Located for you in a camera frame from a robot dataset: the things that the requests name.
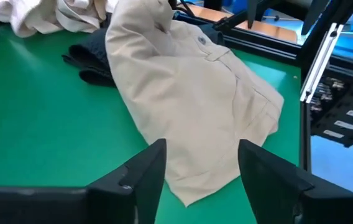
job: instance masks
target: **button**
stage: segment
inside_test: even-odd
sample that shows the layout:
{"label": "button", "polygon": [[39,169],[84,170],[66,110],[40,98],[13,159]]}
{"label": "button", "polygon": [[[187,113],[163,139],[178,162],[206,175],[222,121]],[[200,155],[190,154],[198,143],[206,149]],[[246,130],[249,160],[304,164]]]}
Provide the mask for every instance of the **button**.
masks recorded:
{"label": "button", "polygon": [[202,44],[206,44],[206,39],[204,37],[198,37],[198,40]]}

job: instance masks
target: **cable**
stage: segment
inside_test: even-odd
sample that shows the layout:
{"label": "cable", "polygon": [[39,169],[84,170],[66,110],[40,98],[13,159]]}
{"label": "cable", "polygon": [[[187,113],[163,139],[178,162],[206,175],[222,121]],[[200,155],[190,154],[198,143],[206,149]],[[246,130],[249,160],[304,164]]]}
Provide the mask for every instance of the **cable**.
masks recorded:
{"label": "cable", "polygon": [[[186,4],[196,5],[195,3],[190,2],[190,1],[185,1],[185,3],[186,3]],[[182,1],[181,1],[181,2],[179,2],[176,6],[180,6],[180,5],[182,5]]]}
{"label": "cable", "polygon": [[191,9],[189,8],[189,6],[187,5],[187,3],[185,2],[185,0],[180,0],[183,7],[185,7],[186,11],[187,11],[187,14],[190,16],[190,17],[196,17],[195,14],[191,11]]}
{"label": "cable", "polygon": [[190,15],[190,13],[189,13],[185,8],[176,7],[175,10],[182,11],[182,12],[184,12],[185,14],[187,14],[187,15],[189,15],[189,16],[192,16],[192,15]]}

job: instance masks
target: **black plastic part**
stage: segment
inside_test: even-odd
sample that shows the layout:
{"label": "black plastic part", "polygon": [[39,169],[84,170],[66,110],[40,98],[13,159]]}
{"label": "black plastic part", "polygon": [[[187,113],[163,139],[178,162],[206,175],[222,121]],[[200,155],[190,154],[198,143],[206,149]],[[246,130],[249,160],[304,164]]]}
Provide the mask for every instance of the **black plastic part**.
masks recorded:
{"label": "black plastic part", "polygon": [[0,224],[153,224],[166,148],[159,139],[86,187],[0,187]]}
{"label": "black plastic part", "polygon": [[353,192],[248,140],[239,144],[239,168],[258,224],[353,223]]}
{"label": "black plastic part", "polygon": [[220,11],[222,9],[222,0],[204,0],[203,6],[208,9]]}
{"label": "black plastic part", "polygon": [[170,4],[172,9],[175,9],[177,7],[177,0],[168,0],[168,3]]}
{"label": "black plastic part", "polygon": [[311,120],[310,109],[306,103],[300,103],[300,168],[311,172]]}
{"label": "black plastic part", "polygon": [[247,3],[247,26],[249,29],[251,29],[257,15],[257,0],[248,0]]}
{"label": "black plastic part", "polygon": [[345,147],[353,145],[353,82],[346,83],[343,79],[337,79],[344,83],[344,88],[332,90],[332,101],[323,101],[323,108],[320,113],[312,114],[312,133],[335,142],[343,144]]}
{"label": "black plastic part", "polygon": [[324,11],[329,1],[312,0],[309,11],[303,22],[301,35],[306,35],[312,28],[313,24],[319,19],[320,14]]}

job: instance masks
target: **wooden surface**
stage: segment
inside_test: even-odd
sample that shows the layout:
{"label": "wooden surface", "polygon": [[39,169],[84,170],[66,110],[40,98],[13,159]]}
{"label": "wooden surface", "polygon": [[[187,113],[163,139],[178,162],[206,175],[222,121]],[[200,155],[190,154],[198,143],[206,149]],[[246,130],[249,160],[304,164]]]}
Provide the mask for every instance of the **wooden surface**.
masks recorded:
{"label": "wooden surface", "polygon": [[[195,16],[208,19],[211,21],[218,21],[223,17],[229,17],[232,15],[226,12],[215,11],[212,9],[206,9],[204,7],[199,7],[199,6],[190,6],[190,9],[193,11]],[[247,26],[247,21],[237,25],[236,27],[245,29],[245,30],[250,30]],[[277,27],[264,22],[254,21],[254,25],[252,26],[251,31],[264,34],[264,35],[269,35],[271,37],[293,42],[293,43],[296,43],[297,41],[297,36],[295,31]]]}

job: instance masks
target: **beige pants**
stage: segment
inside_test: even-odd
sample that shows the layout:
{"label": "beige pants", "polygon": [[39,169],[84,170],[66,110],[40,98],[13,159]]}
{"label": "beige pants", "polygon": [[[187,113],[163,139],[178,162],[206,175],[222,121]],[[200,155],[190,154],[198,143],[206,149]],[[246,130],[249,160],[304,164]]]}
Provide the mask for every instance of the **beige pants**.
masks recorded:
{"label": "beige pants", "polygon": [[106,34],[114,81],[145,140],[167,140],[166,181],[187,206],[239,176],[240,139],[262,145],[283,98],[167,0],[119,1]]}

